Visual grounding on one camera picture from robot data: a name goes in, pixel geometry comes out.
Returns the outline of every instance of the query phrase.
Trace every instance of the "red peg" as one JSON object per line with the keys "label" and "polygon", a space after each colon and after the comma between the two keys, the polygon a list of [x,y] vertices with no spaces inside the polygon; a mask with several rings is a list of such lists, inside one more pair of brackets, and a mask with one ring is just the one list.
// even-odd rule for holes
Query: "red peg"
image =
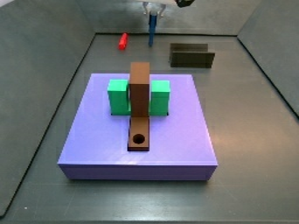
{"label": "red peg", "polygon": [[119,50],[125,50],[125,48],[127,48],[127,33],[123,34],[117,44]]}

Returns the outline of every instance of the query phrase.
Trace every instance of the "dark gray block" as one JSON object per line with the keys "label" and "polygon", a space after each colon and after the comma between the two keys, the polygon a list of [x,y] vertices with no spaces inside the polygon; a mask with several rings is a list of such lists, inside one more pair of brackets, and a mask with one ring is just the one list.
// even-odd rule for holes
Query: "dark gray block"
{"label": "dark gray block", "polygon": [[299,1],[265,0],[237,38],[299,115]]}
{"label": "dark gray block", "polygon": [[215,52],[208,52],[208,44],[171,43],[171,67],[211,68]]}
{"label": "dark gray block", "polygon": [[[77,0],[97,33],[148,33],[148,17],[135,0]],[[196,0],[189,7],[169,5],[156,33],[237,35],[261,0]],[[159,11],[159,4],[149,10]]]}
{"label": "dark gray block", "polygon": [[72,0],[0,8],[0,216],[95,35]]}

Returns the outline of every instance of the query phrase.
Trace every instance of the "brown block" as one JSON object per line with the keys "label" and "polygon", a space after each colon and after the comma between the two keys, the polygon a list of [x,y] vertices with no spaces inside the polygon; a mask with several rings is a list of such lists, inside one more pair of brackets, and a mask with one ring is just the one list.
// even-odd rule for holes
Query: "brown block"
{"label": "brown block", "polygon": [[149,151],[149,117],[131,116],[127,150]]}
{"label": "brown block", "polygon": [[129,74],[131,116],[148,117],[149,106],[149,63],[131,63]]}

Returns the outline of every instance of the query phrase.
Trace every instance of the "hole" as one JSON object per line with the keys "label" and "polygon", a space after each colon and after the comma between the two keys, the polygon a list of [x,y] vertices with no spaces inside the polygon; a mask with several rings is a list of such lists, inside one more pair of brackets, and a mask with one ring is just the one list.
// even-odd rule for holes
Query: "hole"
{"label": "hole", "polygon": [[145,141],[145,137],[141,134],[133,135],[133,142],[141,144]]}

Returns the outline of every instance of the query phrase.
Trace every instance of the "gray background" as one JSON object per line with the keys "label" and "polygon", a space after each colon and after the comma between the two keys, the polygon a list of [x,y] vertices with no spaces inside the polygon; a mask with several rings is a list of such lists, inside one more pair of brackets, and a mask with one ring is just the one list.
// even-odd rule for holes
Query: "gray background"
{"label": "gray background", "polygon": [[265,0],[237,38],[299,115],[299,1]]}
{"label": "gray background", "polygon": [[[4,221],[299,221],[299,125],[236,38],[97,35]],[[208,43],[212,69],[171,68],[169,43]],[[211,181],[69,181],[56,165],[92,73],[192,74],[219,168]]]}
{"label": "gray background", "polygon": [[[127,1],[124,10],[124,4],[120,1],[108,3],[108,1],[97,0],[101,5],[100,8],[95,7],[92,14],[92,4],[95,6],[96,1],[77,2],[81,10],[73,0],[16,0],[0,8],[1,214],[5,212],[41,141],[13,203],[0,221],[8,221],[8,223],[24,223],[24,221],[30,223],[33,221],[299,221],[297,117],[237,38],[156,35],[153,47],[148,48],[148,36],[129,34],[127,49],[120,52],[117,50],[120,35],[97,35],[88,49],[95,33],[89,23],[93,29],[95,25],[103,25],[104,29],[95,30],[96,32],[121,32],[124,26],[119,18],[123,21],[123,16],[129,11],[132,13],[127,14],[129,19],[125,21],[125,28],[131,25],[129,31],[133,32],[135,28],[143,27],[145,32],[145,18],[143,14],[140,16],[140,12],[143,13],[140,3]],[[231,4],[221,5],[227,7],[228,15],[221,14],[221,10],[217,10],[215,14],[217,5],[212,3],[216,2],[219,5],[223,2],[235,2],[237,11],[244,13],[236,12],[236,5]],[[159,29],[172,29],[175,24],[179,29],[175,28],[173,33],[185,33],[193,27],[197,34],[204,34],[203,31],[208,27],[215,34],[227,34],[223,30],[231,30],[235,33],[232,35],[236,35],[259,2],[196,0],[192,7],[177,9],[184,12],[188,10],[191,13],[189,15],[183,13],[180,19],[171,19],[176,13],[171,14],[172,9],[167,9],[169,17],[165,14],[165,18],[160,20]],[[199,3],[205,4],[200,12],[203,17],[197,17],[200,13],[195,10],[199,8]],[[268,43],[272,41],[275,46],[280,47],[280,58],[291,58],[291,61],[283,60],[289,66],[273,65],[275,69],[280,69],[283,77],[288,79],[288,69],[295,67],[296,63],[292,60],[296,57],[295,37],[292,36],[285,41],[293,43],[292,46],[285,44],[285,48],[281,47],[280,41],[287,35],[296,34],[297,29],[292,21],[296,21],[297,15],[292,11],[297,4],[285,0],[276,1],[276,4],[280,5],[284,16],[279,15],[279,9],[275,6],[265,7],[261,4],[243,32],[253,35],[249,40],[253,56],[256,46],[264,47],[259,42],[261,39],[265,46],[272,45]],[[276,14],[280,20],[275,22],[281,23],[275,27],[276,35],[268,36],[267,39],[265,36],[257,35],[259,32],[263,33],[263,30],[267,30],[265,34],[271,32],[271,27],[267,28],[271,23],[260,22],[257,19],[256,15],[260,11],[263,11],[259,14],[260,19],[267,20],[261,14],[268,13],[268,17],[275,21],[273,14]],[[293,17],[292,21],[287,16],[288,13]],[[107,22],[101,23],[109,20],[112,22],[109,26],[113,29],[116,27],[112,31],[108,31],[109,26],[105,27]],[[259,23],[264,25],[260,25],[257,29],[249,25]],[[171,68],[168,52],[172,42],[208,43],[209,49],[216,53],[212,69]],[[85,51],[88,54],[80,64]],[[271,56],[264,55],[265,52],[276,53],[272,48],[265,49],[259,58]],[[207,183],[69,181],[56,165],[89,75],[128,73],[132,61],[149,61],[152,74],[192,74],[219,159],[219,168]],[[265,64],[260,63],[260,66],[267,73],[272,71],[264,69]],[[52,118],[69,82],[69,90]],[[42,138],[49,121],[50,126]]]}
{"label": "gray background", "polygon": [[[135,0],[77,0],[99,33],[145,33],[148,18]],[[237,35],[261,0],[196,0],[191,7],[168,6],[156,27],[159,33]],[[159,4],[149,8],[159,10]]]}
{"label": "gray background", "polygon": [[0,8],[0,216],[92,38],[72,0],[18,0]]}

